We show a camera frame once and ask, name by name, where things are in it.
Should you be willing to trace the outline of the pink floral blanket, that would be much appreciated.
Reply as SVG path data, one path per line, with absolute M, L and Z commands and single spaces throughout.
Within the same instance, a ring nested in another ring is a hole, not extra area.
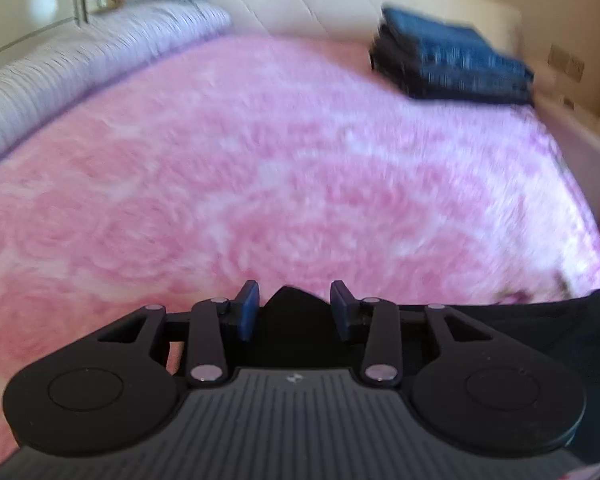
M 145 304 L 185 311 L 247 280 L 561 300 L 600 288 L 600 232 L 530 107 L 411 100 L 360 44 L 197 44 L 0 162 L 0 463 L 15 372 Z

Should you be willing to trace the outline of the folded blue clothes stack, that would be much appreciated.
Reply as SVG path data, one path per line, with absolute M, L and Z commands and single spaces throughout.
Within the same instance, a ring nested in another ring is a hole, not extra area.
M 534 73 L 474 28 L 382 7 L 370 67 L 412 99 L 498 105 L 532 102 Z

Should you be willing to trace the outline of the black jacket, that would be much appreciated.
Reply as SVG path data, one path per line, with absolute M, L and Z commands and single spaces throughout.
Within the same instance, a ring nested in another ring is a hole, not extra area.
M 600 289 L 540 304 L 517 292 L 498 304 L 455 309 L 577 372 L 592 407 L 600 411 Z M 349 336 L 341 338 L 326 301 L 285 286 L 260 307 L 249 338 L 242 338 L 237 309 L 228 304 L 219 315 L 226 365 L 229 370 L 359 367 L 371 314 L 369 307 L 355 306 Z

